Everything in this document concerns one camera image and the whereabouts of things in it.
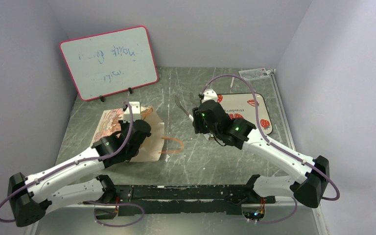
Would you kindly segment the metal serving tongs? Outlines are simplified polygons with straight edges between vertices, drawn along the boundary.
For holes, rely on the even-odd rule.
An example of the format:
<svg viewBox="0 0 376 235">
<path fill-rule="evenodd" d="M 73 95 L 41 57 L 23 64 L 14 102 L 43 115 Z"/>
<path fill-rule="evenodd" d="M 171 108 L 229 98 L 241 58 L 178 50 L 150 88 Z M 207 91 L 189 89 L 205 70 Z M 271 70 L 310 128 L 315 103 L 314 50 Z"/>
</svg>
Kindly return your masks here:
<svg viewBox="0 0 376 235">
<path fill-rule="evenodd" d="M 193 95 L 191 95 L 191 101 L 193 101 L 193 104 L 194 104 L 194 107 L 199 107 L 201 103 L 201 95 L 202 93 L 198 94 L 198 97 L 195 98 Z M 174 97 L 174 101 L 175 101 L 175 104 L 177 105 L 178 108 L 180 108 L 184 113 L 185 115 L 189 118 L 189 120 L 191 121 L 191 125 L 193 124 L 193 116 L 192 116 L 192 109 L 191 111 L 189 111 L 181 102 L 181 100 L 178 98 L 178 96 L 175 96 Z M 210 139 L 214 139 L 216 140 L 216 136 L 214 134 L 211 134 L 211 133 L 208 133 L 208 134 L 201 134 L 203 135 L 207 140 L 210 140 Z"/>
</svg>

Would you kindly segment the paper bag with orange handles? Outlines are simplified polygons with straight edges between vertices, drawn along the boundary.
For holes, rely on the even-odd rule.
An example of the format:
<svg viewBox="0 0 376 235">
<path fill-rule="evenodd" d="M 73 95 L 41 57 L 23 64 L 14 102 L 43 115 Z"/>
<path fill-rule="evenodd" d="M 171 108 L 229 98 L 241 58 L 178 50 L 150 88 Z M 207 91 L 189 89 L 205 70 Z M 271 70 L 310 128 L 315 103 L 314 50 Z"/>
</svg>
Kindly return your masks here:
<svg viewBox="0 0 376 235">
<path fill-rule="evenodd" d="M 123 120 L 123 114 L 124 111 L 121 108 L 103 111 L 90 144 L 121 130 L 119 121 Z M 160 159 L 162 154 L 169 155 L 184 150 L 184 144 L 181 140 L 165 136 L 165 123 L 152 106 L 141 107 L 141 118 L 151 126 L 152 135 L 139 147 L 139 153 L 132 158 L 132 162 L 155 162 Z M 178 143 L 179 148 L 163 150 L 166 140 Z"/>
</svg>

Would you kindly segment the strawberry print tray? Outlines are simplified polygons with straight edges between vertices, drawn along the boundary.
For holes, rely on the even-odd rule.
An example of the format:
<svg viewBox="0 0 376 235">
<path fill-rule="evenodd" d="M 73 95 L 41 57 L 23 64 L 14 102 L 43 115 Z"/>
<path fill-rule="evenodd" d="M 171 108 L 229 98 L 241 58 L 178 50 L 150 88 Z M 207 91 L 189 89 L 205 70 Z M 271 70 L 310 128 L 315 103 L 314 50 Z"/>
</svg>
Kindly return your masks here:
<svg viewBox="0 0 376 235">
<path fill-rule="evenodd" d="M 252 122 L 255 126 L 260 125 L 267 135 L 273 131 L 272 121 L 268 114 L 265 101 L 260 94 L 256 94 L 257 103 L 252 94 L 218 94 L 218 103 L 224 108 L 231 119 L 243 118 Z M 256 107 L 258 109 L 258 123 L 256 121 Z"/>
</svg>

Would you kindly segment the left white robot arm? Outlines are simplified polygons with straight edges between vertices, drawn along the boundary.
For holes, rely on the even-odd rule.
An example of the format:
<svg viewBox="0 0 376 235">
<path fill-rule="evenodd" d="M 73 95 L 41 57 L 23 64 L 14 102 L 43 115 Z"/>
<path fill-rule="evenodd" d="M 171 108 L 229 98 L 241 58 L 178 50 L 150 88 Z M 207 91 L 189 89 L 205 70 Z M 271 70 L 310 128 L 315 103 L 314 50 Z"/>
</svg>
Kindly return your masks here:
<svg viewBox="0 0 376 235">
<path fill-rule="evenodd" d="M 135 157 L 151 126 L 144 120 L 120 121 L 120 130 L 95 141 L 77 156 L 41 173 L 9 179 L 8 197 L 18 227 L 31 225 L 46 214 L 75 203 L 91 201 L 108 204 L 116 201 L 117 190 L 107 175 L 98 175 L 84 183 L 84 176 Z"/>
</svg>

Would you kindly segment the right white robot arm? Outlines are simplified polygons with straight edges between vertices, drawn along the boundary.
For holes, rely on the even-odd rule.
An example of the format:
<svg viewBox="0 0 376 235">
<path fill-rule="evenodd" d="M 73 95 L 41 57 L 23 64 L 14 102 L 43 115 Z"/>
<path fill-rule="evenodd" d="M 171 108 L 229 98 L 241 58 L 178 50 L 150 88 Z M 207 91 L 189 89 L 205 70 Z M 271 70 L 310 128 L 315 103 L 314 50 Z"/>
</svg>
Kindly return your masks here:
<svg viewBox="0 0 376 235">
<path fill-rule="evenodd" d="M 272 138 L 264 138 L 258 128 L 243 118 L 230 118 L 222 106 L 207 100 L 192 109 L 196 133 L 210 133 L 227 146 L 262 157 L 287 173 L 283 177 L 259 176 L 245 189 L 245 198 L 255 203 L 262 197 L 293 197 L 300 204 L 317 208 L 329 177 L 329 162 L 318 156 L 300 154 Z"/>
</svg>

